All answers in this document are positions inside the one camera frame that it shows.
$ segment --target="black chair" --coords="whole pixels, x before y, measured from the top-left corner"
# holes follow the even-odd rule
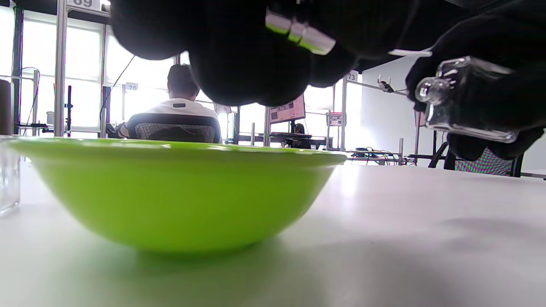
[[[429,168],[436,167],[446,147],[447,142],[443,143],[438,152],[434,155],[429,164]],[[485,148],[482,156],[476,161],[459,159],[451,151],[448,151],[444,169],[479,174],[521,177],[522,162],[523,155],[513,160],[504,160],[497,157],[489,148]]]
[[[208,116],[140,113],[126,124],[129,139],[219,143],[218,120]]]

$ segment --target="gloved hand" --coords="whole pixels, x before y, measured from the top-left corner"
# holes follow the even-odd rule
[[[419,59],[406,78],[408,97],[415,110],[426,105],[415,98],[418,83],[434,76],[438,65],[453,58],[474,56],[515,70],[466,101],[492,128],[520,131],[517,141],[503,144],[451,134],[450,149],[475,161],[485,147],[498,157],[512,159],[525,152],[546,126],[546,101],[541,93],[546,82],[546,5],[541,0],[522,0],[473,17],[454,26],[433,46],[432,56]]]
[[[357,65],[395,49],[419,0],[111,0],[110,22],[131,53],[161,60],[184,51],[216,103],[270,107],[328,87]],[[268,10],[337,41],[315,55],[265,26]]]

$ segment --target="computer monitor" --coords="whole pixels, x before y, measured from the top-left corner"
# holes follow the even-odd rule
[[[296,98],[280,107],[271,108],[271,123],[280,123],[305,118],[305,100],[304,95]]]

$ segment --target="white wall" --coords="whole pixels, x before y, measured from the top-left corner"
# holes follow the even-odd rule
[[[394,90],[406,88],[405,78],[414,62],[415,57],[404,57],[396,61],[366,70],[361,76],[362,83],[375,85],[381,74],[382,80],[392,78],[391,86]],[[414,153],[415,146],[415,119],[413,103],[403,96],[384,93],[371,88],[362,88],[362,105],[355,105],[355,101],[347,99],[348,113],[360,111],[358,129],[361,137],[358,147],[371,146],[378,150],[397,151],[399,138],[404,138],[404,154]],[[442,133],[438,134],[437,146],[442,142]],[[432,131],[421,128],[419,153],[432,154]],[[427,166],[430,160],[419,160],[419,166]],[[533,172],[546,170],[546,137],[536,141],[525,152],[522,171]]]
[[[376,85],[377,77],[381,75],[384,81],[392,78],[390,84],[394,90],[404,90],[406,75],[416,59],[404,57],[366,70],[360,76],[360,82]],[[398,152],[399,139],[404,138],[404,155],[413,154],[416,133],[413,103],[401,95],[355,84],[349,84],[348,91],[354,87],[361,90],[361,101],[347,99],[347,148],[370,146],[376,150]],[[358,123],[351,123],[351,118]],[[419,153],[432,154],[432,131],[426,128],[421,128]],[[419,160],[419,166],[426,167],[429,162]]]
[[[523,155],[523,172],[536,172],[541,170],[541,174],[546,170],[546,137],[536,141]]]

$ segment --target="table surface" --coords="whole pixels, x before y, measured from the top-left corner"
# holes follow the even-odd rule
[[[276,238],[182,261],[83,229],[25,165],[0,219],[0,306],[544,307],[544,184],[340,166]]]

